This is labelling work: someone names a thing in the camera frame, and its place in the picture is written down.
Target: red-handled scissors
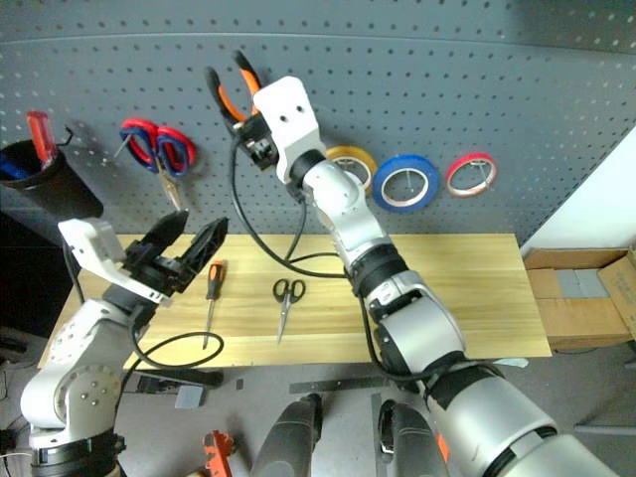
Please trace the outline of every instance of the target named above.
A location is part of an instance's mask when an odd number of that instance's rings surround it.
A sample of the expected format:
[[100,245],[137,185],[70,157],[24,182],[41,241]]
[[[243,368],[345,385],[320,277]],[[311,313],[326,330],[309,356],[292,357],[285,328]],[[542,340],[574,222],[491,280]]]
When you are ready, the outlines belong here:
[[183,176],[195,163],[196,148],[183,133],[140,117],[129,117],[121,123],[119,136],[123,143],[115,157],[126,147],[144,168],[159,174],[162,187],[177,210],[181,199],[173,178]]

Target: tape roll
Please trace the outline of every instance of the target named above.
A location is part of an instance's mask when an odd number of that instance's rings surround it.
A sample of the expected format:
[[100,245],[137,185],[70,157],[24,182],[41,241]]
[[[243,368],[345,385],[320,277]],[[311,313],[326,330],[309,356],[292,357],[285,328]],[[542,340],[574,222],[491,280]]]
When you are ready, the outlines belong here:
[[[422,186],[413,197],[399,201],[389,196],[389,180],[401,173],[413,173],[421,178]],[[439,173],[425,157],[416,154],[396,156],[385,162],[374,176],[374,199],[380,207],[391,212],[407,213],[425,207],[439,190]]]
[[[488,174],[483,171],[484,164],[490,165]],[[483,175],[483,181],[467,189],[454,187],[452,185],[453,177],[457,171],[466,166],[479,167]],[[488,190],[491,184],[495,182],[495,179],[497,179],[497,172],[497,163],[490,154],[486,154],[485,152],[470,152],[453,162],[448,168],[448,171],[446,171],[446,189],[455,197],[474,197]]]
[[[362,182],[362,186],[365,188],[367,195],[371,194],[374,174],[376,174],[378,170],[376,161],[371,157],[371,154],[356,146],[336,146],[327,150],[327,159],[335,162],[345,171],[355,174],[356,177],[360,179],[360,182]],[[356,174],[353,170],[349,170],[347,167],[348,162],[358,164],[363,170],[363,177],[360,177],[360,175]]]

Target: screwdriver handle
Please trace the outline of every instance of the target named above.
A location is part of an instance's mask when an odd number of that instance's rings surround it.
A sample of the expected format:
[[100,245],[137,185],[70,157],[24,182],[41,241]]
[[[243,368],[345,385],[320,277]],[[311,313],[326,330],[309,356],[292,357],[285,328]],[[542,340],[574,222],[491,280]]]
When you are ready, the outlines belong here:
[[215,260],[210,265],[208,272],[208,300],[218,300],[221,294],[221,285],[226,278],[227,263],[224,260]]
[[49,115],[44,111],[29,111],[27,112],[27,124],[31,129],[36,154],[44,169],[58,155]]

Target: red screwdriver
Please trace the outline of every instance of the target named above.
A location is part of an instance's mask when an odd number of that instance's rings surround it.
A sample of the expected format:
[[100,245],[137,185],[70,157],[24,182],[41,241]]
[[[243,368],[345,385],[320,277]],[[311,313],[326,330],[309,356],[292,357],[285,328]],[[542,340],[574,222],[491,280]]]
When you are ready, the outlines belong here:
[[41,167],[45,169],[58,155],[49,115],[43,111],[29,111],[27,112],[27,123],[31,129],[33,145],[36,148]]
[[[210,265],[210,271],[208,271],[208,294],[206,298],[210,301],[208,306],[208,320],[206,321],[206,331],[210,333],[212,327],[212,315],[215,312],[215,303],[221,297],[221,286],[223,280],[226,278],[226,270],[228,263],[225,260],[215,260]],[[208,338],[206,335],[203,337],[203,349],[208,348]]]

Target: yellow tape roll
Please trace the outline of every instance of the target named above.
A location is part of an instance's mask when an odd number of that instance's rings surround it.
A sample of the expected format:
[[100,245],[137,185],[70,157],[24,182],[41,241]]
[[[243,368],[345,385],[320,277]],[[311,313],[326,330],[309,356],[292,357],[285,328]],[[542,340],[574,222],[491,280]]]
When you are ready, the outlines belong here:
[[378,170],[376,161],[371,157],[371,154],[356,146],[336,146],[327,150],[327,159],[337,163],[345,171],[348,170],[347,162],[350,161],[362,166],[365,170],[364,177],[360,177],[358,174],[356,174],[356,176],[358,176],[360,182],[362,182],[367,195],[371,194],[374,174],[376,174]]

